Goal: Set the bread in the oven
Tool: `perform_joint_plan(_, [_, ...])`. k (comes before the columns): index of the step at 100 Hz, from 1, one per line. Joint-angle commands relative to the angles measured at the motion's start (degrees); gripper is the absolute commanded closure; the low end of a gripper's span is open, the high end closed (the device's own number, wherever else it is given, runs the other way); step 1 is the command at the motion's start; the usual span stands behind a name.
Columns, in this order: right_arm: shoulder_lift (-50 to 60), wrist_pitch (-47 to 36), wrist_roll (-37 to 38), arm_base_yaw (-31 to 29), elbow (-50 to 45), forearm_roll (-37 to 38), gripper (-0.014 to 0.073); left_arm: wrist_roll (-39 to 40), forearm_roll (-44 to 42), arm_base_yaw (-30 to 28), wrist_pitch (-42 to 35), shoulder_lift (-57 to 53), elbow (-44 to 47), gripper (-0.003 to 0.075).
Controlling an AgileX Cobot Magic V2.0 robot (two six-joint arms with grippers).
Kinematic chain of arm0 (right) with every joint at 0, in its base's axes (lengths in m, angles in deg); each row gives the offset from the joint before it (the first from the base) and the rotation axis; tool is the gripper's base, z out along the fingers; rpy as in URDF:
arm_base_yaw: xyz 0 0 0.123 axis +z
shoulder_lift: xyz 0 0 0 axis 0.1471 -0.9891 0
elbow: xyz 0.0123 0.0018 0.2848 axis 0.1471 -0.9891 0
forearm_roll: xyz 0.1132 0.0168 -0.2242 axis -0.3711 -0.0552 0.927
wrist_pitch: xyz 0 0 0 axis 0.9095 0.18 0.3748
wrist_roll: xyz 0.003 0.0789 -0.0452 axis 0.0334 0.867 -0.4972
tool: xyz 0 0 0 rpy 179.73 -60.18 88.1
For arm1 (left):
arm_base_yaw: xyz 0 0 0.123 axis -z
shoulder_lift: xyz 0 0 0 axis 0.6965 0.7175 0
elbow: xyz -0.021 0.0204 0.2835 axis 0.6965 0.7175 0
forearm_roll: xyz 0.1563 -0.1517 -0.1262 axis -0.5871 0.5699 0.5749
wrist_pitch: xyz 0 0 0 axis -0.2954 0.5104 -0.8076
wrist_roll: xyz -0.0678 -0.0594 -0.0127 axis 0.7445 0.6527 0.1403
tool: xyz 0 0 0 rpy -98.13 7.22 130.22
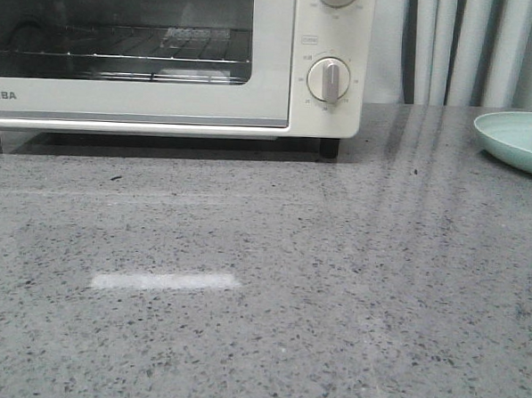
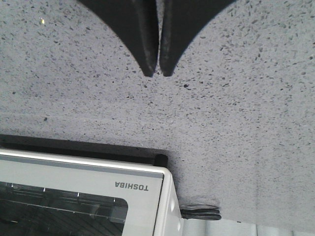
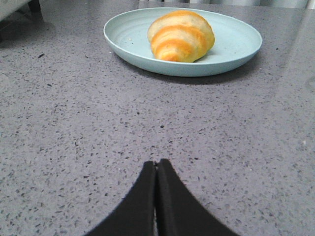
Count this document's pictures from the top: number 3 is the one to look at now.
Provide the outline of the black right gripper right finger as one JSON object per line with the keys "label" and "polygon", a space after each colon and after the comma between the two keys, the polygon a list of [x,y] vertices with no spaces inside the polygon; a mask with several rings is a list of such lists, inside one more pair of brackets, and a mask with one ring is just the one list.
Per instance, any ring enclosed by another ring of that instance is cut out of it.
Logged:
{"label": "black right gripper right finger", "polygon": [[171,163],[157,164],[157,229],[160,236],[235,236],[181,182]]}

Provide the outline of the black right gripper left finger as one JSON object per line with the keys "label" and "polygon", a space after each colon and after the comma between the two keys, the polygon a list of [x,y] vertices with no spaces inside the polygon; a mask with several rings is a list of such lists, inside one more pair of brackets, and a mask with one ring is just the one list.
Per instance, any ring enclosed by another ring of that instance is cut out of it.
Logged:
{"label": "black right gripper left finger", "polygon": [[125,198],[88,236],[152,236],[156,169],[152,161],[142,170]]}

